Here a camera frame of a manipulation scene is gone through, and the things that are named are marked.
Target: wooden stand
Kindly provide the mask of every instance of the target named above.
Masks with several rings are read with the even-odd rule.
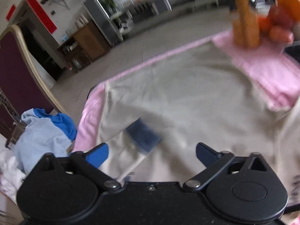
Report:
[[[232,22],[234,43],[246,48],[260,45],[260,28],[257,14],[249,7],[248,0],[235,0],[239,18]]]
[[[110,50],[107,40],[93,22],[75,32],[58,51],[75,72],[88,66]]]

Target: gray floor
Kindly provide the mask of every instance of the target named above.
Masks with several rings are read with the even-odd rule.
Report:
[[[167,50],[230,28],[227,8],[180,17],[113,47],[77,74],[65,73],[51,91],[78,125],[86,97],[94,85]]]

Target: light blue towel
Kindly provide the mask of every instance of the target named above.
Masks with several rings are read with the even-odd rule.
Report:
[[[33,109],[22,114],[22,121],[27,124],[25,132],[13,147],[17,157],[18,168],[25,174],[37,164],[39,159],[47,152],[56,157],[66,157],[66,150],[71,145],[71,140],[50,118],[39,118]]]
[[[68,138],[73,141],[76,137],[77,130],[73,120],[66,114],[58,113],[54,116],[47,114],[45,109],[34,108],[34,114],[38,118],[50,118],[52,123],[60,128]]]

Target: metal screw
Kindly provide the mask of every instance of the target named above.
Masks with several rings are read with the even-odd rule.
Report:
[[[152,184],[148,187],[148,190],[149,191],[155,191],[156,190],[156,187]]]
[[[104,186],[109,189],[115,189],[119,186],[119,183],[116,180],[107,180],[104,182]]]
[[[201,183],[198,180],[191,179],[189,181],[186,181],[185,185],[190,188],[198,188],[201,185]]]

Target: chair backrest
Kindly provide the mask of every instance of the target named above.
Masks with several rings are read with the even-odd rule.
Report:
[[[22,32],[16,25],[0,35],[0,89],[18,115],[31,108],[66,113],[34,67]]]

